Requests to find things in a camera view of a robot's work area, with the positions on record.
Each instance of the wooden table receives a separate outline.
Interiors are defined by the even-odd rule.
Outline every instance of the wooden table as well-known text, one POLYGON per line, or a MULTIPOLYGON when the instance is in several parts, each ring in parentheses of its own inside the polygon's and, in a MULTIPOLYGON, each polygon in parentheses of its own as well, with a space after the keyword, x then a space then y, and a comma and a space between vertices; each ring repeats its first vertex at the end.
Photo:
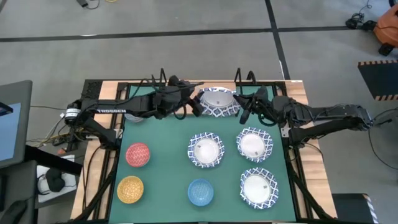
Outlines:
MULTIPOLYGON (((132 80, 117 80, 117 81, 103 81, 101 91, 99 93, 99 99, 115 99, 118 83, 137 83, 139 81, 132 80)), ((205 82, 204 85, 197 86, 195 88, 195 92, 192 96, 196 95, 196 92, 200 88, 211 87, 211 86, 222 86, 229 89, 236 89, 236 85, 232 80, 190 80, 190 82, 205 82)), ((300 80, 291 80, 291 81, 283 81, 286 85, 287 94, 289 97, 294 98, 300 103, 308 104, 307 96, 305 94, 305 89, 303 82, 300 80)), ((187 107, 187 113, 191 113, 191 108, 187 107)), ((118 121, 121 120, 122 115, 118 115, 118 121)), ((111 114, 96 114, 95 120, 103 125, 105 128, 109 128, 111 124, 111 114)), ((317 147, 319 147, 317 140, 311 140, 308 143, 311 143, 317 147)), ((95 149, 100 145, 98 140, 90 141, 87 146, 85 161, 84 161, 84 170, 87 174, 87 166, 90 160, 90 157, 93 155, 95 149)), ((98 184, 100 182, 101 169, 104 162, 105 150, 99 150, 93 157, 93 161, 91 162, 90 174, 88 176, 88 185, 86 190, 86 199, 87 204, 94 197, 95 193, 97 193, 98 184)), ((302 160, 303 171, 305 174, 305 180, 307 183, 307 188, 314 196, 315 200, 323 207, 323 209, 331 216, 336 216, 335 205, 333 203, 333 199, 331 197, 330 187, 328 183, 328 177, 326 176, 325 166, 323 165, 322 155, 312 146, 307 146, 300 149, 300 156, 302 160)), ((108 162, 108 171, 113 164, 113 155, 110 156, 108 162)), ((99 211, 99 218, 104 218, 106 213, 106 206, 108 202, 108 190, 103 195, 101 201, 101 208, 99 211)), ((301 192, 297 189, 297 197, 298 197, 298 205, 300 208, 300 214, 302 218, 307 217, 307 213, 305 211, 305 204, 302 197, 301 192)), ((71 214, 71 218, 75 218, 79 216, 82 211, 82 201, 83 201, 83 175, 80 176, 75 203, 73 204, 73 210, 71 214)))

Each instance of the small bowl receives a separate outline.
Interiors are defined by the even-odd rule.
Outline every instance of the small bowl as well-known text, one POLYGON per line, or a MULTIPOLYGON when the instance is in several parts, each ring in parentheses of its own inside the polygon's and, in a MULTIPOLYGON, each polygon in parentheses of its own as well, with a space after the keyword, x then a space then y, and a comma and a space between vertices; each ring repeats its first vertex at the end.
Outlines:
POLYGON ((196 179, 188 187, 188 198, 196 206, 208 205, 213 200, 213 196, 213 186, 205 179, 196 179))
POLYGON ((123 203, 135 203, 144 193, 144 183, 136 176, 125 177, 118 185, 118 198, 123 203))
POLYGON ((136 116, 127 113, 124 114, 124 117, 133 123, 138 123, 144 120, 144 118, 138 118, 136 116))
POLYGON ((268 170, 252 168, 241 175, 240 195, 252 208, 271 208, 279 197, 278 183, 268 170))
POLYGON ((258 128, 244 128, 236 136, 239 153, 253 162, 262 162, 272 154, 271 135, 258 128))
POLYGON ((141 142, 132 144, 126 151, 127 163, 132 167, 142 167, 150 159, 150 150, 141 142))
POLYGON ((234 99, 236 91, 224 87, 211 87, 199 90, 203 114, 214 117, 231 116, 239 112, 241 106, 234 99))
POLYGON ((195 166, 214 167, 224 155, 224 144, 214 133, 200 133, 192 136, 188 146, 188 157, 195 166))

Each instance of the computer screen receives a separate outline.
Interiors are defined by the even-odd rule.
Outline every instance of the computer screen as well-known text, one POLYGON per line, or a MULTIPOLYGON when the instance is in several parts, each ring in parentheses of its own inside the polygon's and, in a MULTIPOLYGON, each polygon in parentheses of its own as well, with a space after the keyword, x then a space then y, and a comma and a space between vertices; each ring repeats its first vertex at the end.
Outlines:
POLYGON ((8 105, 14 111, 0 116, 0 161, 14 157, 21 104, 8 105))

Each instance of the red bowl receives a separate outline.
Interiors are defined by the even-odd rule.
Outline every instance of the red bowl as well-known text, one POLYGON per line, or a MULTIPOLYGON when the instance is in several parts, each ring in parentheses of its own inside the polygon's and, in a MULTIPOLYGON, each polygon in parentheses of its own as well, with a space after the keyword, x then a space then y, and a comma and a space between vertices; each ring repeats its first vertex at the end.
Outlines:
POLYGON ((150 150, 141 142, 132 144, 126 151, 127 163, 132 167, 142 167, 149 161, 150 150))

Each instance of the black stand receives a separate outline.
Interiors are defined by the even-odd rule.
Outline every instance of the black stand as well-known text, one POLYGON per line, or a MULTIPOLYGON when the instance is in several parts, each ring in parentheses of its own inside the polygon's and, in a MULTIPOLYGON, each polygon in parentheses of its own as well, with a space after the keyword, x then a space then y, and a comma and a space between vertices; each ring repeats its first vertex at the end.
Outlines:
POLYGON ((55 168, 62 172, 80 176, 82 165, 44 152, 36 147, 26 146, 25 161, 36 161, 38 165, 55 168))

